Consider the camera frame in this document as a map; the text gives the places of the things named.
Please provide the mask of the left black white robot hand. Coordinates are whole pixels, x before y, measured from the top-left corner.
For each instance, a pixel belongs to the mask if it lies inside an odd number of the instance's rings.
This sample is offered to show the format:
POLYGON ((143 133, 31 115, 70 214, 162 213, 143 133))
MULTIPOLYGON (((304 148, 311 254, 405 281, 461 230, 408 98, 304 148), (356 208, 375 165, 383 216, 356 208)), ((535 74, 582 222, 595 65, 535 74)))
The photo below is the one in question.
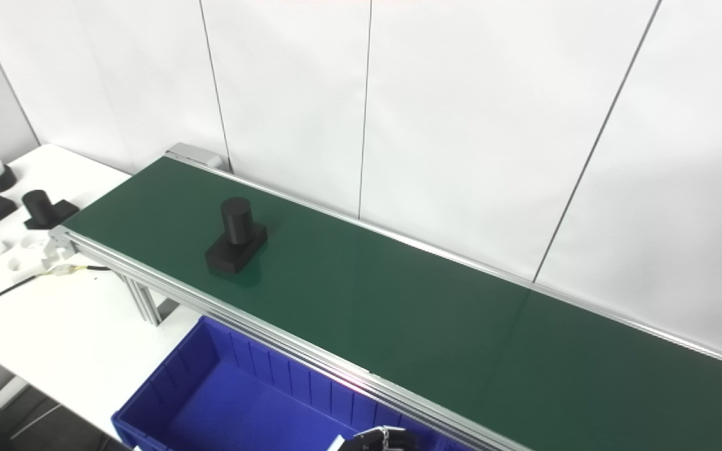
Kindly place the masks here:
POLYGON ((350 438, 335 437, 328 450, 421 450, 419 437, 404 428, 378 426, 350 438))

